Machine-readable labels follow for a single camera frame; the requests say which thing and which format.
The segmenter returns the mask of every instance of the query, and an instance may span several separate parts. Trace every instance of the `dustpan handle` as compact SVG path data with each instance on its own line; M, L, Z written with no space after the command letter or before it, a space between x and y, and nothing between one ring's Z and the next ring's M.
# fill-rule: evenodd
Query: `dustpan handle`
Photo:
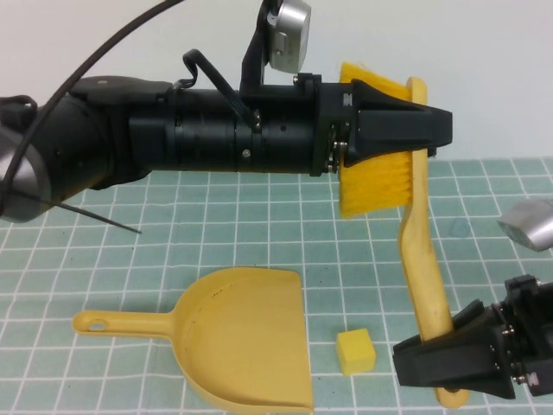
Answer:
M86 310L73 319L73 329L80 335L170 338L172 327L170 313Z

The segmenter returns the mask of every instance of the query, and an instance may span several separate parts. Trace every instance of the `table surface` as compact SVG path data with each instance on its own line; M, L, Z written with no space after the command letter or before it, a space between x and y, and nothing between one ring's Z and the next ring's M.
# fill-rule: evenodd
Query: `table surface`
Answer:
M504 281L551 281L551 251L515 246L497 226L524 197L553 197L553 159L431 161L435 248L453 312L505 297ZM73 205L136 236L54 209L0 223L0 414L220 412L183 380L163 340L77 336L83 309L168 311L197 278L234 266L302 275L317 412L445 413L428 389L399 387L391 346L416 333L397 254L399 209L340 220L336 176L160 172L86 191ZM374 372L343 377L336 334L368 328ZM553 397L480 393L463 414L546 414Z

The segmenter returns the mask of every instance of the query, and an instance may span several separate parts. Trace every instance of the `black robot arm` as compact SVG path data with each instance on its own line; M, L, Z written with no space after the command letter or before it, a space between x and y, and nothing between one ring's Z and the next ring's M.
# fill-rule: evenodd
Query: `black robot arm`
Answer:
M185 56L201 57L198 51ZM84 78L35 134L15 189L61 202L86 188L132 182L152 170L249 171L320 176L384 153L447 145L451 114L395 99L361 81L323 83L300 73L291 86L217 89L125 77ZM13 154L32 122L29 106L4 106L0 146ZM242 112L252 114L253 124ZM50 208L10 197L3 219Z

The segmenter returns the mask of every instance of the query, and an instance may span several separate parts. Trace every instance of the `black cable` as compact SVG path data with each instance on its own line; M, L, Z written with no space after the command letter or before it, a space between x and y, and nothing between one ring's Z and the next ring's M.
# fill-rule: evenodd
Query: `black cable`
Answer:
M89 212L85 209L81 209L80 207L70 206L70 205L67 205L66 203L61 203L61 202L57 202L57 201L45 201L45 200L43 200L42 198L40 198L38 196L30 195L29 193L25 193L25 192L22 192L22 191L19 191L19 190L16 190L16 189L13 189L11 191L11 194L14 195L14 196L24 197L24 198L29 199L31 201L38 201L40 203L44 203L45 205L49 205L51 208L62 208L62 209L65 209L65 210L69 210L70 212L75 212L76 214L82 214L82 215L84 215L88 218L91 218L91 219L101 220L102 222L107 223L108 225L113 225L115 227L120 227L120 228L122 228L126 231L131 231L131 232L139 233L139 234L142 233L139 230L134 229L133 227L127 227L126 225L122 225L122 224L120 224L120 223L118 223L114 220L107 219L103 216L100 216L99 214L95 214L95 213Z
M107 54L112 48L120 43L125 37L130 35L136 29L140 28L143 24L153 19L163 11L172 8L178 3L182 3L184 0L164 0L162 3L157 4L151 9L142 13L139 17L132 22L125 25L115 35L108 39L102 46L100 46L90 57L58 88L58 90L52 95L44 107L36 115L35 120L25 131L22 141L16 148L14 156L10 161L10 165L6 170L6 174L0 182L0 193L4 195L4 198L0 198L0 214L2 214L5 199L13 190L14 178L21 165L23 157L29 148L33 137L36 132L44 124L44 120L50 115L52 110L58 105L61 99L69 92L69 90L88 72L88 70L105 54Z
M181 88L191 88L198 80L198 67L212 81L217 91L219 91L226 102L232 108L237 117L244 121L250 128L256 128L256 118L253 112L242 102L236 91L232 89L223 75L213 66L213 64L198 49L192 49L182 56L182 62L192 74L191 80L179 80Z

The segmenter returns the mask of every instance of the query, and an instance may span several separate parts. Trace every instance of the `foam cube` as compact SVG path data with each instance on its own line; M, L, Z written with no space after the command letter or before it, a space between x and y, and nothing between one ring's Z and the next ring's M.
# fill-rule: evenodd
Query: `foam cube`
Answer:
M367 329L339 333L336 339L336 353L345 376L373 370L377 359Z

